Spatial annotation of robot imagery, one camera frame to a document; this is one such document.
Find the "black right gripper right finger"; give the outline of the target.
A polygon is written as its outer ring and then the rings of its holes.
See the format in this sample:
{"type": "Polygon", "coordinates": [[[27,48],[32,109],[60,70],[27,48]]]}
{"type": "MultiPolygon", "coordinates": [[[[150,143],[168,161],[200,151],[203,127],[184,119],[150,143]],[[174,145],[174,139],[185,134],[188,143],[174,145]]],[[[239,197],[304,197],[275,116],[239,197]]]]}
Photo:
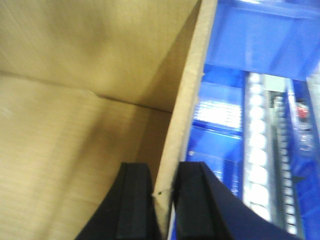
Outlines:
{"type": "Polygon", "coordinates": [[[296,239],[248,208],[205,162],[179,163],[173,202],[178,240],[296,239]]]}

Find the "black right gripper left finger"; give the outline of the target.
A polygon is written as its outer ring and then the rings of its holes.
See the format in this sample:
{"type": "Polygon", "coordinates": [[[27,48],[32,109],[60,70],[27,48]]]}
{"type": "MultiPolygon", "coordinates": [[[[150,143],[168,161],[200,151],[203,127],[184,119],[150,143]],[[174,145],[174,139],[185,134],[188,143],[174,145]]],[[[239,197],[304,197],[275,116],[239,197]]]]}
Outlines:
{"type": "Polygon", "coordinates": [[[109,192],[76,239],[161,239],[152,192],[147,164],[121,163],[109,192]]]}

